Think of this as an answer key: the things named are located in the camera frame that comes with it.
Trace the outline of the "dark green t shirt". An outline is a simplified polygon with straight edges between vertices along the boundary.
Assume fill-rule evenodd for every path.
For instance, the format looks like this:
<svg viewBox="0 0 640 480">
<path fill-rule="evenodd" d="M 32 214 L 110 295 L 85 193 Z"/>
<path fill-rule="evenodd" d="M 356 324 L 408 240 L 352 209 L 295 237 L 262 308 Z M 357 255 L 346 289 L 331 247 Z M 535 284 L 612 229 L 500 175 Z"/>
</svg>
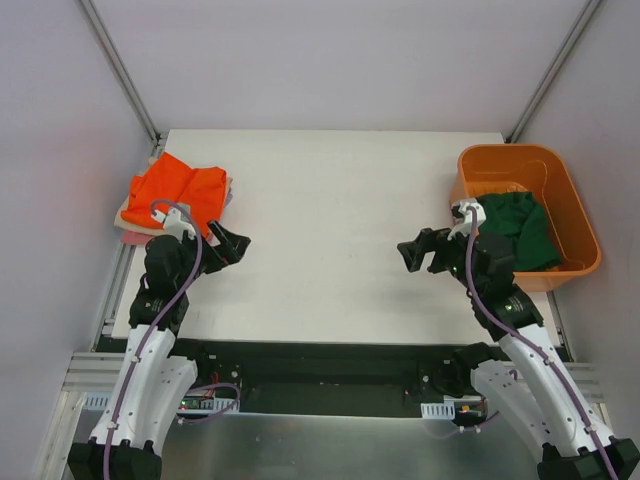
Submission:
<svg viewBox="0 0 640 480">
<path fill-rule="evenodd" d="M 490 193 L 477 201 L 486 217 L 479 233 L 509 240 L 516 272 L 545 271 L 561 265 L 562 257 L 549 235 L 546 210 L 532 192 Z"/>
</svg>

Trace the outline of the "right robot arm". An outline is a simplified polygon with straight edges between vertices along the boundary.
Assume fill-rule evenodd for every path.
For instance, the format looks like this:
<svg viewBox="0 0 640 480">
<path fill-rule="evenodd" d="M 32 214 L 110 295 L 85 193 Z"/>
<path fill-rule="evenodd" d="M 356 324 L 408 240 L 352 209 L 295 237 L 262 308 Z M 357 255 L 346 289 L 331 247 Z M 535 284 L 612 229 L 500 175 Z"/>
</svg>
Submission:
<svg viewBox="0 0 640 480">
<path fill-rule="evenodd" d="M 483 342 L 462 347 L 430 375 L 431 387 L 461 398 L 484 397 L 528 445 L 541 479 L 628 479 L 639 449 L 615 436 L 585 400 L 557 353 L 533 301 L 514 282 L 516 258 L 500 235 L 420 231 L 397 247 L 405 266 L 417 272 L 449 272 L 466 289 L 474 317 L 511 360 L 524 381 Z"/>
</svg>

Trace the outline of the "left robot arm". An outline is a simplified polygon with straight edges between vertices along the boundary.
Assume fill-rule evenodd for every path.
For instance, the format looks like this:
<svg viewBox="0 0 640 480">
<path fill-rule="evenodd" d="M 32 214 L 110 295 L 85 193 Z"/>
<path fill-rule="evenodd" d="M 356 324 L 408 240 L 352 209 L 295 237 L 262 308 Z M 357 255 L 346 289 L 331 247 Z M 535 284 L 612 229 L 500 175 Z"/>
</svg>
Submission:
<svg viewBox="0 0 640 480">
<path fill-rule="evenodd" d="M 214 244 L 188 227 L 146 244 L 122 366 L 88 440 L 70 448 L 67 465 L 74 478 L 158 479 L 170 426 L 185 419 L 185 397 L 220 391 L 239 404 L 240 385 L 219 380 L 203 346 L 175 345 L 189 308 L 188 287 L 239 263 L 250 245 L 216 221 L 208 226 Z"/>
</svg>

